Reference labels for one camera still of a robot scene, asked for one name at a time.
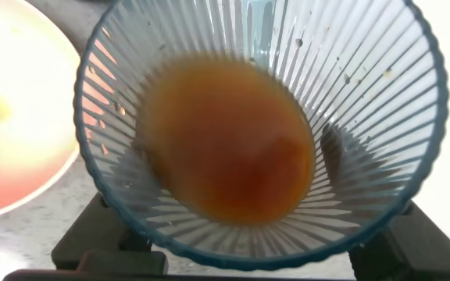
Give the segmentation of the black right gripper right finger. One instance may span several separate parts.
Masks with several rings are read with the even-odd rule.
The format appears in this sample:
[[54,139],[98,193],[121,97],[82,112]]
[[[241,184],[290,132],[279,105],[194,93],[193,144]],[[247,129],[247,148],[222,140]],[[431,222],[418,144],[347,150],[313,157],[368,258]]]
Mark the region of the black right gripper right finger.
[[450,239],[414,203],[348,255],[357,280],[450,281]]

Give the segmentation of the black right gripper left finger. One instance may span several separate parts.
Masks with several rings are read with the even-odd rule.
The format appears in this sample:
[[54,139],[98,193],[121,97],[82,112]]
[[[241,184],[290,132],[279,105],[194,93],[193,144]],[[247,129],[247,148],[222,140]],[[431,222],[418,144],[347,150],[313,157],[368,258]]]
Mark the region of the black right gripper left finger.
[[57,269],[76,269],[90,250],[150,251],[152,242],[132,230],[97,193],[55,245],[51,259]]

